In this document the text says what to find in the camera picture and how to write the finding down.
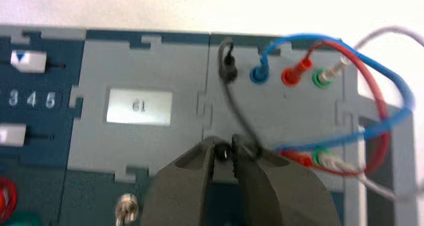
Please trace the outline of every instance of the white label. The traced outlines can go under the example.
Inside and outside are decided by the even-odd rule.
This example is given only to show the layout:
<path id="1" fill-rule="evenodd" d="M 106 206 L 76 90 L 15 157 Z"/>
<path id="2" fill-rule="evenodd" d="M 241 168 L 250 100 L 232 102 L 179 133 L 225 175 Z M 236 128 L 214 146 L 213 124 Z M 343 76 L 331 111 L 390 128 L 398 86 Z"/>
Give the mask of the white label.
<path id="1" fill-rule="evenodd" d="M 107 122 L 126 124 L 171 124 L 172 93 L 112 88 Z"/>

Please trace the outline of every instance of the green connector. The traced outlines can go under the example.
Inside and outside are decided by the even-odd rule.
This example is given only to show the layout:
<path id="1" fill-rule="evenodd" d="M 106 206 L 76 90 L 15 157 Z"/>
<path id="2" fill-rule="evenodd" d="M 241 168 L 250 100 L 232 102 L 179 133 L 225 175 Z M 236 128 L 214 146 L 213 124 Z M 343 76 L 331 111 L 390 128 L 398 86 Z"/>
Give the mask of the green connector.
<path id="1" fill-rule="evenodd" d="M 312 75 L 312 81 L 318 88 L 325 89 L 329 87 L 333 81 L 329 82 L 320 82 L 320 74 L 324 71 L 324 69 L 316 69 L 315 72 Z"/>

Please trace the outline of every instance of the red wire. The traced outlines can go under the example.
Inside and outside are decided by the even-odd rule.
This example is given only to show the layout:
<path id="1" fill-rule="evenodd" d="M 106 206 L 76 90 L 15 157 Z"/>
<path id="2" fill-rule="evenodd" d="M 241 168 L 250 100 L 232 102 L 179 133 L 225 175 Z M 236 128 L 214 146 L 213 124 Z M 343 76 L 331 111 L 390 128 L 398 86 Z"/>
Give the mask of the red wire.
<path id="1" fill-rule="evenodd" d="M 384 101 L 383 94 L 377 82 L 375 81 L 374 77 L 368 70 L 368 68 L 353 52 L 351 52 L 349 49 L 343 47 L 342 45 L 338 43 L 330 42 L 330 41 L 321 41 L 309 49 L 305 58 L 308 58 L 311 55 L 312 51 L 314 51 L 315 49 L 323 45 L 329 46 L 339 51 L 357 67 L 359 72 L 362 74 L 362 76 L 365 78 L 366 82 L 368 83 L 369 88 L 371 89 L 371 92 L 375 99 L 375 104 L 378 110 L 378 116 L 380 117 L 380 120 L 386 120 L 389 115 L 387 112 L 387 107 Z M 371 154 L 372 159 L 369 163 L 367 163 L 365 168 L 362 168 L 356 171 L 338 171 L 338 170 L 332 170 L 332 169 L 328 169 L 328 168 L 317 166 L 317 165 L 314 166 L 314 168 L 319 169 L 321 171 L 329 172 L 332 174 L 340 175 L 340 176 L 357 176 L 363 172 L 370 173 L 372 171 L 375 171 L 383 164 L 385 160 L 386 152 L 390 144 L 390 133 L 385 132 L 378 138 L 378 140 L 379 140 L 379 145 L 377 149 Z"/>
<path id="2" fill-rule="evenodd" d="M 6 207 L 4 211 L 0 212 L 0 222 L 6 221 L 13 213 L 16 208 L 16 203 L 18 200 L 18 193 L 16 191 L 15 184 L 5 177 L 0 178 L 0 188 L 6 189 L 8 192 L 8 201 L 6 202 Z"/>

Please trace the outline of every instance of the black wire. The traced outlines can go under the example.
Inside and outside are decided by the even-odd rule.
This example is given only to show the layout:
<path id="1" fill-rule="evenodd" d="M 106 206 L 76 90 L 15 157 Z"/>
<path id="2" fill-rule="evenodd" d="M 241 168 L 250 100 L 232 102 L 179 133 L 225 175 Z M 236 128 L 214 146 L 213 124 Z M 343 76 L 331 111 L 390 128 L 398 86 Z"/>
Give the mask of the black wire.
<path id="1" fill-rule="evenodd" d="M 218 69 L 222 69 L 224 67 L 224 50 L 227 46 L 230 46 L 230 51 L 228 52 L 228 55 L 227 55 L 227 58 L 228 58 L 228 57 L 230 57 L 230 53 L 231 53 L 231 51 L 234 47 L 234 42 L 231 39 L 225 39 L 219 45 L 219 48 L 218 48 Z M 262 154 L 262 144 L 261 144 L 261 142 L 258 138 L 258 135 L 253 130 L 252 126 L 248 123 L 248 121 L 246 120 L 246 118 L 242 114 L 240 107 L 238 106 L 238 104 L 234 100 L 234 96 L 231 92 L 231 89 L 229 88 L 230 82 L 224 81 L 223 78 L 221 78 L 220 81 L 222 82 L 224 95 L 226 97 L 226 100 L 228 102 L 228 105 L 229 105 L 232 113 L 237 118 L 237 121 L 239 122 L 239 124 L 241 125 L 243 130 L 248 134 L 248 136 L 251 139 L 254 140 L 254 146 L 255 146 L 256 152 L 252 152 L 252 150 L 250 150 L 247 146 L 245 147 L 245 150 L 252 159 L 257 159 Z"/>

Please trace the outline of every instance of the dark blue panel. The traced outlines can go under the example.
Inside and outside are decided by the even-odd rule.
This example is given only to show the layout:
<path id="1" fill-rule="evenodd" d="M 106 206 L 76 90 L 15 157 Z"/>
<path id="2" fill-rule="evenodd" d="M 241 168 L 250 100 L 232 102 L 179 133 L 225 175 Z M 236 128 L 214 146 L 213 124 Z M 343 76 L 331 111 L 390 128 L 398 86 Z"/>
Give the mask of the dark blue panel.
<path id="1" fill-rule="evenodd" d="M 10 38 L 0 37 L 0 122 L 25 123 L 28 126 L 22 148 L 0 147 L 1 155 L 18 155 L 21 163 L 66 167 L 75 117 L 81 114 L 82 100 L 69 108 L 72 85 L 80 78 L 84 41 L 42 39 L 40 33 L 25 33 L 29 45 L 14 45 Z M 64 64 L 65 68 L 49 67 L 46 73 L 20 73 L 7 61 L 11 50 L 47 52 L 50 64 Z M 10 105 L 13 91 L 18 103 Z M 36 104 L 27 98 L 36 93 Z M 54 93 L 54 106 L 46 105 L 48 94 Z"/>
<path id="2" fill-rule="evenodd" d="M 337 210 L 339 224 L 343 226 L 345 222 L 345 194 L 342 192 L 330 192 L 330 194 Z"/>
<path id="3" fill-rule="evenodd" d="M 7 177 L 17 187 L 16 211 L 26 211 L 40 217 L 43 225 L 57 221 L 61 206 L 65 169 L 26 167 L 16 158 L 0 158 L 0 165 L 6 168 L 0 177 Z"/>
<path id="4" fill-rule="evenodd" d="M 209 44 L 207 34 L 88 30 L 86 37 L 87 40 L 128 41 L 130 48 L 149 49 L 150 44 L 142 43 L 143 35 L 161 36 L 162 43 Z"/>

